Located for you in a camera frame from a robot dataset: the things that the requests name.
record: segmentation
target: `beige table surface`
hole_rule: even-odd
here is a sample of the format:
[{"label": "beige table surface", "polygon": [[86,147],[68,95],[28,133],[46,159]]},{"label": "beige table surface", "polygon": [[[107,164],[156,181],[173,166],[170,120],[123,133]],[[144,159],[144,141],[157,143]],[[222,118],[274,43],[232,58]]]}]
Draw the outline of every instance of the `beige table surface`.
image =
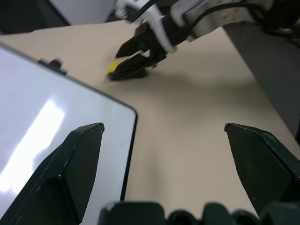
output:
[{"label": "beige table surface", "polygon": [[156,201],[166,213],[185,208],[198,217],[212,201],[254,211],[234,166],[225,123],[268,130],[298,158],[300,149],[231,41],[217,29],[179,45],[148,77],[111,82],[105,77],[108,65],[134,28],[112,22],[0,40],[36,59],[62,59],[70,76],[138,111],[126,200]]}]

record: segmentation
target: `gray panel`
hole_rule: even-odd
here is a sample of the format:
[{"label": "gray panel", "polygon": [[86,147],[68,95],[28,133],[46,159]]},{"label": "gray panel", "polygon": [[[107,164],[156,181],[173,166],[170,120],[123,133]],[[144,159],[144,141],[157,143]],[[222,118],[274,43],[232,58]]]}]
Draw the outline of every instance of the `gray panel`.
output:
[{"label": "gray panel", "polygon": [[38,165],[77,127],[103,122],[94,188],[82,224],[120,200],[136,113],[0,45],[0,218]]},{"label": "gray panel", "polygon": [[300,49],[252,24],[229,24],[224,29],[295,135],[300,115]]}]

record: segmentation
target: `black cable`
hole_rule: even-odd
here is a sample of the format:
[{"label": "black cable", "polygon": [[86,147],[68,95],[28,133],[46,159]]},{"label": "black cable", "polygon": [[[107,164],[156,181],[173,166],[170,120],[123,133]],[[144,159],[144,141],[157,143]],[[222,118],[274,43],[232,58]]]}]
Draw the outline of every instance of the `black cable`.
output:
[{"label": "black cable", "polygon": [[155,3],[157,3],[158,0],[149,0],[145,5],[141,7],[140,10],[138,10],[133,17],[131,18],[131,21],[136,21],[141,15],[144,14],[151,6],[153,6]]},{"label": "black cable", "polygon": [[254,3],[245,3],[245,2],[235,2],[235,3],[226,3],[218,6],[214,6],[212,8],[209,8],[205,10],[201,15],[199,15],[193,23],[187,28],[187,33],[192,32],[193,28],[207,15],[222,10],[226,8],[248,8],[250,10],[256,10],[263,16],[266,15],[266,10],[262,8],[261,6],[254,4]]}]

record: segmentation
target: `yellow object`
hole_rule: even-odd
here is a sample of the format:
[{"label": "yellow object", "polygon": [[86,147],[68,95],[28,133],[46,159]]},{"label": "yellow object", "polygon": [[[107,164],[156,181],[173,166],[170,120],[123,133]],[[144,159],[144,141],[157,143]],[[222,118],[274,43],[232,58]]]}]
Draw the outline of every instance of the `yellow object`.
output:
[{"label": "yellow object", "polygon": [[121,62],[112,62],[111,64],[109,64],[108,73],[109,74],[113,73],[120,63]]}]

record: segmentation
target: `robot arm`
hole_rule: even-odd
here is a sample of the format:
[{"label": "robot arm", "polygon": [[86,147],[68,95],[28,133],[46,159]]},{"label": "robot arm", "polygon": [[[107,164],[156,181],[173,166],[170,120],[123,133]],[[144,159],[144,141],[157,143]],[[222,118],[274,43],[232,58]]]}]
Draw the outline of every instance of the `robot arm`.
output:
[{"label": "robot arm", "polygon": [[150,56],[136,54],[118,65],[110,74],[112,80],[144,77],[145,68],[156,66],[176,45],[193,41],[220,26],[250,22],[268,34],[284,37],[300,36],[295,24],[300,18],[300,2],[296,0],[179,0],[170,13],[162,16],[157,0],[118,0],[116,15],[130,22],[142,23],[133,38],[124,43],[116,57],[150,50]]}]

